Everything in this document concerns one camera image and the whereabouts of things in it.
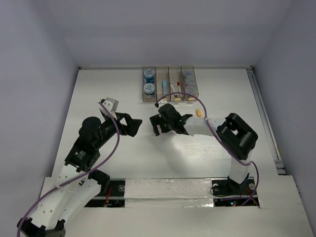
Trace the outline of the blue slime jar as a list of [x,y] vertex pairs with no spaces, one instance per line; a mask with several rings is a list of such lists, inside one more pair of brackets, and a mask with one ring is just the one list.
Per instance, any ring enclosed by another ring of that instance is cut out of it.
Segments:
[[155,94],[155,91],[156,91],[156,87],[153,83],[146,83],[143,86],[143,92],[146,95],[153,95],[153,94]]
[[145,69],[143,71],[143,81],[144,81],[144,83],[154,83],[155,82],[155,72],[153,69]]

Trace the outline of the blue highlighter pen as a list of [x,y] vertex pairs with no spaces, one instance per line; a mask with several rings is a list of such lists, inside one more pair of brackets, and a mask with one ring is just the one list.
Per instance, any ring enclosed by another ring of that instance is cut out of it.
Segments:
[[168,88],[167,88],[167,81],[163,80],[162,81],[162,94],[167,95],[168,94]]

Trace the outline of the yellow highlighter cap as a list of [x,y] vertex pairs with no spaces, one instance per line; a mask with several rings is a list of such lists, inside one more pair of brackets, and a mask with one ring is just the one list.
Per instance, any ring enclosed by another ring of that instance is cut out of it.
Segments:
[[197,116],[198,118],[202,117],[202,112],[201,112],[200,109],[196,109],[196,116]]

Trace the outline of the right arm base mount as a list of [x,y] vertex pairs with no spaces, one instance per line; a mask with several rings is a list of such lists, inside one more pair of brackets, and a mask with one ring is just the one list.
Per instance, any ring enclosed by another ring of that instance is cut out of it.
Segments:
[[215,207],[257,206],[259,200],[253,177],[246,179],[242,184],[235,184],[228,179],[212,180],[209,192],[213,195]]

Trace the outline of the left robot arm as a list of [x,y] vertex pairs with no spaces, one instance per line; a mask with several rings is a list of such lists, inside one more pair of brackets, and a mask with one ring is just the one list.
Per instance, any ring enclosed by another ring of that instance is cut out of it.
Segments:
[[113,136],[134,137],[142,124],[129,114],[88,117],[65,158],[54,187],[30,208],[17,224],[17,234],[27,237],[63,237],[70,222],[96,195],[110,188],[110,177],[95,166],[100,148]]

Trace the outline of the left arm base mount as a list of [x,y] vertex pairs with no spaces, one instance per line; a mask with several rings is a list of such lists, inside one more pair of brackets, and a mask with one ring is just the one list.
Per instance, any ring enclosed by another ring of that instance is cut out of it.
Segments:
[[109,188],[92,198],[84,207],[121,208],[125,207],[125,179],[111,179]]

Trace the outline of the clear jar of rubber bands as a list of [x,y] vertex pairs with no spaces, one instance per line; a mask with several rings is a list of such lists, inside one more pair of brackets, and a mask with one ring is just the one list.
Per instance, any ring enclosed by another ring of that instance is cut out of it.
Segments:
[[192,71],[188,71],[188,70],[184,70],[182,73],[185,78],[189,78],[193,75]]

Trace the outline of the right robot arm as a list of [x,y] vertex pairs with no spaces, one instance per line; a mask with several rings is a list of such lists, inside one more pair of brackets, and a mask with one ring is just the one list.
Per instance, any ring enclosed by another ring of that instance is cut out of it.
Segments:
[[236,113],[225,118],[202,118],[181,115],[171,104],[159,107],[158,114],[150,117],[154,134],[174,131],[181,135],[214,137],[231,156],[227,187],[238,194],[245,188],[249,177],[249,156],[258,140],[257,133]]

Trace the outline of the red cap whiteboard marker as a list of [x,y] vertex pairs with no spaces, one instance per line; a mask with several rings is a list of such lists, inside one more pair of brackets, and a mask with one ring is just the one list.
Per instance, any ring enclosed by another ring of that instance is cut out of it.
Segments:
[[177,88],[178,88],[178,92],[181,92],[181,85],[179,81],[177,82]]

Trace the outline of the black cap whiteboard marker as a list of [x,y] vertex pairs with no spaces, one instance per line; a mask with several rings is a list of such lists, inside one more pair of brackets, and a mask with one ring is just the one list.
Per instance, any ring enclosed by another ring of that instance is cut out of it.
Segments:
[[177,94],[176,94],[175,89],[174,89],[174,87],[173,87],[172,84],[170,84],[170,89],[171,89],[172,93],[174,93],[173,95],[174,95],[175,97],[177,97]]

